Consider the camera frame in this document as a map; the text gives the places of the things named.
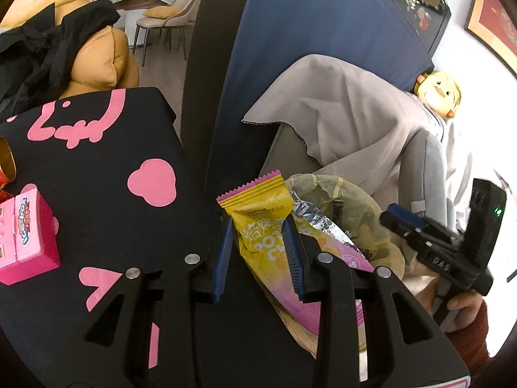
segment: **red picture frame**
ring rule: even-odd
[[[517,29],[499,0],[472,0],[465,29],[517,78]]]

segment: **snack wrapper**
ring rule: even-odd
[[[294,207],[280,171],[271,172],[249,184],[218,197],[238,232],[239,252],[248,267],[278,302],[313,334],[318,334],[320,303],[304,304],[294,292],[282,239],[282,225]],[[303,217],[293,214],[298,231],[317,239],[323,251],[338,256],[350,267],[373,271],[370,263],[352,246],[347,246]],[[363,321],[360,301],[358,325]]]

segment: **black table cover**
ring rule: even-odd
[[[173,128],[174,112],[161,93],[154,88],[115,92],[118,97],[125,92],[123,109],[94,143],[84,138],[67,148],[74,142],[48,130],[31,135],[42,141],[29,140],[40,107],[0,125],[17,166],[16,181],[6,189],[18,194],[35,184],[59,221],[61,267],[12,286],[0,284],[1,328],[40,379],[88,313],[86,300],[95,288],[79,281],[82,268],[159,270],[171,253],[181,256],[211,243],[218,228],[217,214],[204,207],[193,184]],[[111,96],[97,92],[57,101],[41,128],[99,120]],[[176,176],[177,197],[165,207],[153,207],[128,190],[130,174],[152,158],[167,161]],[[196,334],[204,386],[311,384],[312,356],[291,338],[236,249],[222,302],[197,306]]]

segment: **stuffed toy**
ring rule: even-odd
[[[456,108],[461,102],[458,84],[445,71],[418,76],[415,95],[442,118],[454,118]]]

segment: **floor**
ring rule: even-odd
[[[145,65],[142,67],[142,53],[143,48],[136,48],[135,57],[139,63],[140,71],[140,87],[153,86],[160,89],[167,102],[172,107],[174,113],[177,115],[174,122],[174,128],[179,136],[179,126],[181,123],[182,114],[182,98],[183,98],[183,84],[185,82],[185,70],[187,62],[183,56],[183,50],[180,48],[176,50],[179,39],[179,31],[172,30],[172,46],[169,50],[169,45],[164,43],[165,30],[162,31],[162,36],[159,35],[158,30],[151,30],[149,32],[149,45],[147,46],[147,53],[145,55]],[[187,54],[190,47],[190,38],[192,37],[192,29],[185,29],[185,36],[187,37]]]

